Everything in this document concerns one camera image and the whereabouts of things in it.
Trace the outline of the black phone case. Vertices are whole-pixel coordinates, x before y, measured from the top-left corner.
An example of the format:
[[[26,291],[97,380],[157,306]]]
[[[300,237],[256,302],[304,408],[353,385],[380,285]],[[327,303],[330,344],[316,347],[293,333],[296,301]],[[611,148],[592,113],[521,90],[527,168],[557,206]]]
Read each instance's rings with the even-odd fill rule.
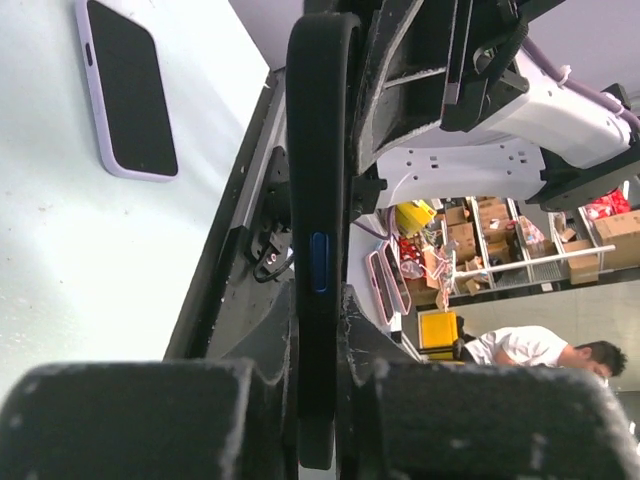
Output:
[[[360,20],[350,13],[302,16],[286,65],[287,146],[299,325],[298,440],[302,466],[327,470],[333,459],[337,323],[345,230],[350,209],[347,106],[351,55]],[[329,285],[311,287],[310,237],[329,237]]]

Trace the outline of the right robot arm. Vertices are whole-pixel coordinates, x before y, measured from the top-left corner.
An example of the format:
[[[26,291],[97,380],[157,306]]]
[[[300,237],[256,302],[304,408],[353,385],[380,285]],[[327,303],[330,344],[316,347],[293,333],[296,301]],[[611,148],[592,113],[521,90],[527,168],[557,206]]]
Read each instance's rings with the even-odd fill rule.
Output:
[[[357,195],[498,195],[557,212],[639,171],[624,89],[597,92],[529,38],[550,1],[356,1],[367,27],[354,131]]]

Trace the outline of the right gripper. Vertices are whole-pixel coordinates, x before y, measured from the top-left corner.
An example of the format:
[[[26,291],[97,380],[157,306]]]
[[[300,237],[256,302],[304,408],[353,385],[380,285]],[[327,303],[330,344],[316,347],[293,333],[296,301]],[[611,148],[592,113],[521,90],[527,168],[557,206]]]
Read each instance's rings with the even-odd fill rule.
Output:
[[[355,171],[363,173],[386,151],[436,127],[440,117],[447,132],[479,125],[529,23],[560,4],[354,1],[364,21],[352,134]]]

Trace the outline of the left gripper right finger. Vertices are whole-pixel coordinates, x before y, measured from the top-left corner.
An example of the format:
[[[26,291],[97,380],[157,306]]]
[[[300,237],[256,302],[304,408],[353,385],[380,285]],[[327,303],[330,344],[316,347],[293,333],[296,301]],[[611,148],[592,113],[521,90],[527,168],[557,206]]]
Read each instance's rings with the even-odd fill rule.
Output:
[[[421,363],[345,286],[338,338],[342,479],[635,479],[637,443],[594,375]]]

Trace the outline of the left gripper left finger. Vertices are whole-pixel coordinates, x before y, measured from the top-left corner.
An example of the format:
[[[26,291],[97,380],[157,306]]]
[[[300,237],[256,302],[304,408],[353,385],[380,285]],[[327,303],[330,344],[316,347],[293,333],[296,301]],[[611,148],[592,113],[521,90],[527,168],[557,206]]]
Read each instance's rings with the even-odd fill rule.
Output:
[[[294,479],[295,296],[219,360],[50,363],[1,409],[5,479]]]

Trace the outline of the blue phone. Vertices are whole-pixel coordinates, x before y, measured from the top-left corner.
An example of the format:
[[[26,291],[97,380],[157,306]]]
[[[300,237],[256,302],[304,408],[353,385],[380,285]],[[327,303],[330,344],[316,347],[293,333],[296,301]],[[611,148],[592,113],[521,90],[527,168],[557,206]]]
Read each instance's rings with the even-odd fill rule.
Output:
[[[329,237],[314,232],[310,237],[311,287],[315,293],[324,293],[329,285]]]

